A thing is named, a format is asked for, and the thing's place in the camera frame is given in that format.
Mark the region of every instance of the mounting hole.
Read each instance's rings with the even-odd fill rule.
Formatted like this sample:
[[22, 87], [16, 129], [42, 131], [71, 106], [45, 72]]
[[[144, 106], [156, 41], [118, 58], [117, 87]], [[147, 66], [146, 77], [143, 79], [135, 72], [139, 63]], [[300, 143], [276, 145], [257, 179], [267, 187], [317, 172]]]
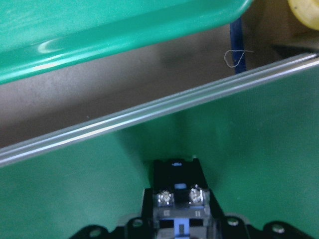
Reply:
[[133, 228], [140, 228], [141, 226], [143, 226], [143, 221], [141, 219], [135, 219], [132, 222], [132, 226]]
[[236, 218], [228, 218], [227, 219], [227, 223], [230, 225], [230, 226], [237, 226], [239, 224], [239, 221], [236, 219]]
[[97, 238], [99, 235], [101, 235], [101, 229], [100, 228], [96, 228], [92, 231], [90, 231], [90, 238]]
[[272, 230], [273, 230], [273, 232], [276, 232], [279, 234], [282, 234], [285, 232], [284, 227], [282, 225], [279, 225], [279, 224], [273, 224]]

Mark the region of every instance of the white wire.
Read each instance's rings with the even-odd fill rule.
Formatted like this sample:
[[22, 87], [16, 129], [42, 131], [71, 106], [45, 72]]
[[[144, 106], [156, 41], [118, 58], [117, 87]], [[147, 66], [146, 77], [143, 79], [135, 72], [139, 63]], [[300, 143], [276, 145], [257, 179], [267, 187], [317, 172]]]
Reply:
[[[239, 60], [238, 60], [238, 62], [237, 62], [236, 65], [234, 65], [234, 66], [229, 65], [229, 63], [228, 63], [228, 61], [227, 61], [227, 59], [226, 59], [226, 55], [228, 54], [228, 52], [243, 52], [243, 53], [241, 54], [241, 56], [240, 56], [240, 58], [239, 58]], [[227, 65], [229, 68], [235, 68], [236, 66], [238, 66], [239, 63], [240, 63], [240, 61], [241, 61], [241, 59], [243, 58], [245, 52], [254, 53], [253, 51], [248, 51], [248, 50], [228, 50], [228, 51], [226, 51], [226, 52], [225, 52], [225, 55], [224, 55], [224, 61], [225, 61], [226, 65]]]

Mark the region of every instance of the blue plastic part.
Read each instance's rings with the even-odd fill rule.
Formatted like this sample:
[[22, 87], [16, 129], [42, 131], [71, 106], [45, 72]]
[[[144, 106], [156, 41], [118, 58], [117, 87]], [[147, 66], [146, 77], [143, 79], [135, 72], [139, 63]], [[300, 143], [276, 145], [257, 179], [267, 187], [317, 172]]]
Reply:
[[244, 40], [243, 40], [243, 31], [241, 26], [241, 18], [238, 18], [236, 21], [230, 24], [230, 42], [231, 49], [233, 51], [233, 62], [235, 67], [235, 73], [239, 74], [246, 71], [246, 60], [245, 54], [243, 54]]
[[174, 219], [174, 235], [179, 239], [189, 238], [189, 218]]
[[175, 189], [186, 189], [186, 184], [184, 184], [184, 183], [176, 183], [174, 185], [174, 188]]
[[171, 164], [173, 167], [179, 167], [179, 166], [182, 166], [182, 163], [172, 163]]

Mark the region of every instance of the black component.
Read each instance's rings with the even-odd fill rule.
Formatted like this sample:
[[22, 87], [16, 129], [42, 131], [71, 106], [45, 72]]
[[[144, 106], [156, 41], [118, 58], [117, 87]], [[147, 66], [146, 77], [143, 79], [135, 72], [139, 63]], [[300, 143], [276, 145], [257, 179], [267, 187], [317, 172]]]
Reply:
[[224, 217], [221, 220], [223, 239], [249, 239], [245, 223], [238, 217]]
[[257, 230], [252, 225], [246, 226], [248, 234], [250, 238], [256, 238], [256, 239], [274, 239], [270, 234], [264, 233], [263, 231]]
[[90, 225], [82, 228], [70, 239], [110, 239], [108, 230], [98, 225]]
[[143, 218], [133, 218], [126, 225], [127, 238], [152, 239], [153, 233], [148, 221]]
[[210, 213], [215, 219], [223, 218], [224, 212], [221, 209], [217, 199], [215, 198], [215, 195], [213, 194], [213, 191], [210, 191], [210, 201], [209, 201], [209, 207], [210, 207]]
[[264, 226], [264, 232], [274, 239], [314, 239], [288, 223], [273, 221]]
[[159, 228], [174, 228], [174, 221], [173, 220], [160, 220], [159, 221]]
[[[116, 227], [111, 233], [104, 227], [91, 225], [78, 231], [70, 239], [153, 239], [155, 229], [153, 225], [154, 193], [162, 190], [174, 192], [176, 204], [185, 204], [191, 187], [208, 189], [203, 171], [198, 159], [186, 162], [183, 159], [169, 160], [167, 162], [154, 162], [154, 189], [144, 191], [141, 217], [133, 218], [124, 227]], [[238, 217], [225, 216], [213, 192], [210, 192], [209, 207], [213, 217], [209, 235], [217, 239], [313, 239], [295, 227], [279, 221], [268, 223], [260, 231], [251, 225], [246, 225]], [[174, 220], [159, 220], [160, 229], [173, 229]], [[203, 219], [189, 217], [189, 226], [202, 227]], [[179, 230], [185, 230], [184, 224]]]
[[199, 160], [186, 162], [174, 159], [167, 162], [154, 161], [154, 190], [173, 190], [176, 184], [186, 184], [186, 188], [197, 184], [200, 188], [208, 188]]
[[203, 219], [190, 219], [189, 226], [190, 227], [202, 227], [203, 226]]

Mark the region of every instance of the yellow object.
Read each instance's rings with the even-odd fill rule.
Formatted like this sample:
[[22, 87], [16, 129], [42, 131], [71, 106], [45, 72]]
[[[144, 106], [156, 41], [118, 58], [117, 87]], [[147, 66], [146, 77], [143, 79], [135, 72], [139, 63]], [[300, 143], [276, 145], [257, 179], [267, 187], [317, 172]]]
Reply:
[[288, 3], [303, 25], [319, 30], [319, 0], [288, 0]]

